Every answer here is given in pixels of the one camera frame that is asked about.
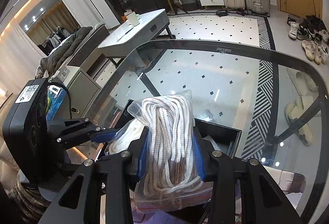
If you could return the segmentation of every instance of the qr code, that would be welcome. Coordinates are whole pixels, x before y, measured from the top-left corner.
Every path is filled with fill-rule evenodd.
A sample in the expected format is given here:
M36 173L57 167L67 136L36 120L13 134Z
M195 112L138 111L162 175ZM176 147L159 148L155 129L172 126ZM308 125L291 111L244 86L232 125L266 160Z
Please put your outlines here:
M34 91L37 90L38 87L39 87L39 85L29 86L29 87L26 89L26 92L34 92Z

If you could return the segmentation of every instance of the brown curtain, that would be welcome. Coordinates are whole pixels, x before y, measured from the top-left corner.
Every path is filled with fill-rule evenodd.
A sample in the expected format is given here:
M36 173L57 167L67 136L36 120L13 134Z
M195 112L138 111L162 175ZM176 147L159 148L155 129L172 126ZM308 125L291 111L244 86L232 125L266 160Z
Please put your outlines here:
M78 25L64 3L60 1L38 18L34 25L27 31L27 35L38 45L42 44L57 26L65 28L72 34Z

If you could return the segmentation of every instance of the curtain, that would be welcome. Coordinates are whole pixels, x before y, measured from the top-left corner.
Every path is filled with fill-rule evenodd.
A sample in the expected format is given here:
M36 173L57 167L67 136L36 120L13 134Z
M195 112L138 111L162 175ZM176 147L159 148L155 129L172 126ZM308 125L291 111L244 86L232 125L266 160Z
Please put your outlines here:
M57 26L65 28L70 34L78 27L77 21L62 1L45 12L27 31L27 34L35 44L42 44Z
M19 94L34 79L45 54L13 18L0 36L0 82L9 92Z
M102 21L102 19L98 19L98 17L93 13L93 10L89 7L85 0L62 1L80 26L93 27Z

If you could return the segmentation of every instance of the white curtain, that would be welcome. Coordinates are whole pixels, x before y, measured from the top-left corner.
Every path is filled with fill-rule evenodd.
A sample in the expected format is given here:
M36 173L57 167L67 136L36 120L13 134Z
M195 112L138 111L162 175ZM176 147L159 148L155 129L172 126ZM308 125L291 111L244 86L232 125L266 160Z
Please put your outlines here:
M81 27L94 26L101 22L85 0L62 0Z
M45 54L13 18L0 37L0 82L9 92L19 94L34 79Z

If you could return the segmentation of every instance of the bundle of cord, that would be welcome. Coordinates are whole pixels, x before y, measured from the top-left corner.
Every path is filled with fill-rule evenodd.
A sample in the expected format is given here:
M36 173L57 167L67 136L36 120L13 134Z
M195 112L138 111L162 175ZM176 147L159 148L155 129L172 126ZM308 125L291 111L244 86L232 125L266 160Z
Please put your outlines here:
M119 130L116 134L118 139L109 145L109 154L112 155L127 150L133 140L138 140L140 138L144 129L144 125L141 122L134 119L126 125L128 125L128 128L125 129L126 126L124 126L121 130Z
M194 117L190 102L180 95L146 98L140 121L150 129L148 170L144 195L186 193L198 190L192 148Z

